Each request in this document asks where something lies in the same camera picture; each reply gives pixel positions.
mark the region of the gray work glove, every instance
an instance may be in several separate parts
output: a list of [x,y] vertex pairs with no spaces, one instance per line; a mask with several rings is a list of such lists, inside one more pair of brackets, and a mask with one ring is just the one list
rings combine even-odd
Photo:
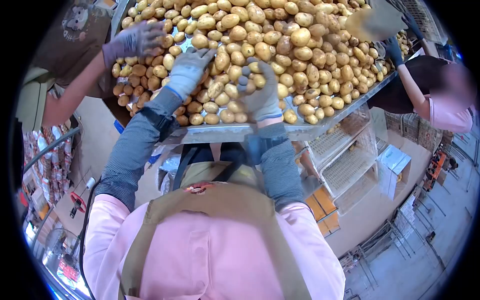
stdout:
[[[256,61],[258,60],[253,57],[247,59],[249,64]],[[245,96],[243,103],[245,103],[248,112],[252,113],[253,119],[257,122],[281,117],[282,110],[278,107],[278,84],[275,79],[275,73],[272,67],[263,61],[258,62],[258,67],[265,78],[265,86],[261,90]],[[248,66],[244,66],[241,72],[242,76],[239,78],[237,89],[239,92],[245,92],[247,89],[248,76],[252,71]]]
[[102,46],[103,61],[108,68],[120,57],[145,57],[156,55],[154,48],[162,45],[163,22],[141,22],[122,30],[110,42]]
[[170,81],[165,87],[174,91],[179,98],[185,100],[197,87],[208,63],[212,60],[216,49],[200,49],[190,47],[181,53],[170,72]]

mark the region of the black cable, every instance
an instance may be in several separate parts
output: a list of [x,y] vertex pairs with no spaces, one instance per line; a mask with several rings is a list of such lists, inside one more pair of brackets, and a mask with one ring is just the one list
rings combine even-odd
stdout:
[[84,226],[82,228],[82,231],[80,232],[80,253],[79,253],[79,262],[80,262],[80,274],[82,275],[82,278],[84,279],[85,286],[88,289],[88,292],[90,293],[90,297],[92,300],[95,300],[95,297],[92,293],[92,290],[88,286],[88,282],[85,278],[85,273],[84,273],[84,243],[85,243],[85,233],[88,225],[88,214],[90,213],[90,203],[92,202],[92,196],[93,192],[95,191],[96,186],[100,183],[100,180],[102,177],[100,176],[100,179],[95,182],[93,185],[92,189],[90,190],[90,195],[88,196],[88,201],[86,205],[86,210],[85,210],[85,217],[84,217]]

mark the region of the pink shirt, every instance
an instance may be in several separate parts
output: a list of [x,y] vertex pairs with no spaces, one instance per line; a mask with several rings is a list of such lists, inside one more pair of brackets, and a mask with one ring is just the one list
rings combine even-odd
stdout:
[[[85,238],[84,272],[97,300],[117,300],[128,249],[148,204],[132,213],[117,198],[95,198]],[[312,299],[343,299],[345,275],[306,205],[276,214]],[[283,299],[255,227],[181,212],[157,226],[146,257],[140,298]]]

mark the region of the forearm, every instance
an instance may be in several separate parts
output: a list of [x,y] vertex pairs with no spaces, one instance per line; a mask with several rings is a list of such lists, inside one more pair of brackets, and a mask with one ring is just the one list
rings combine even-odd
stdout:
[[[278,123],[259,128],[258,133],[261,138],[287,137],[281,119]],[[295,149],[290,140],[263,153],[261,167],[267,196],[274,200],[276,211],[291,202],[305,203],[299,169],[295,163]]]
[[47,97],[42,125],[54,126],[68,120],[88,91],[105,71],[103,53],[100,51],[85,69],[69,84],[59,99]]
[[[144,107],[151,109],[159,118],[171,118],[180,105],[181,100],[170,89],[162,89]],[[137,113],[113,147],[95,190],[96,195],[111,195],[133,211],[135,192],[138,190],[138,180],[144,174],[145,163],[150,158],[155,143],[159,141],[160,134],[168,129],[157,130],[142,112]]]
[[423,96],[423,93],[417,83],[413,80],[405,64],[399,65],[397,67],[397,72],[418,115],[426,120],[430,120],[430,103]]

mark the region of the metal sorting table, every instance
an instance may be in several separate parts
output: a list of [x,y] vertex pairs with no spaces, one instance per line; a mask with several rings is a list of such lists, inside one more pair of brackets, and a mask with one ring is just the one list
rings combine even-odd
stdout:
[[[127,11],[130,7],[135,6],[135,0],[123,0],[119,3],[115,14],[112,18],[111,34],[114,36],[121,30],[121,21],[127,16]],[[178,32],[177,27],[173,27],[172,35]],[[186,48],[191,47],[191,35],[186,35],[186,39],[175,45],[180,46],[182,51],[185,52]],[[362,104],[367,102],[373,95],[386,86],[392,79],[394,79],[398,73],[396,71],[386,75],[382,82],[375,82],[366,94],[361,95],[355,100],[352,100],[351,104],[345,105],[343,109],[336,110],[335,114],[331,117],[325,117],[319,120],[317,124],[311,125],[303,120],[301,114],[297,112],[297,107],[292,105],[293,97],[289,95],[284,100],[287,102],[287,108],[292,108],[298,115],[298,120],[295,124],[288,124],[285,122],[285,129],[287,130],[287,136],[292,141],[309,141],[321,134],[325,133],[328,129],[335,126],[346,116],[353,111],[357,110]],[[245,136],[253,134],[255,132],[255,124],[250,123],[233,123],[216,125],[191,125],[181,127],[174,131],[170,137],[163,141],[163,144],[195,144],[195,143],[222,143],[222,142],[243,142]]]

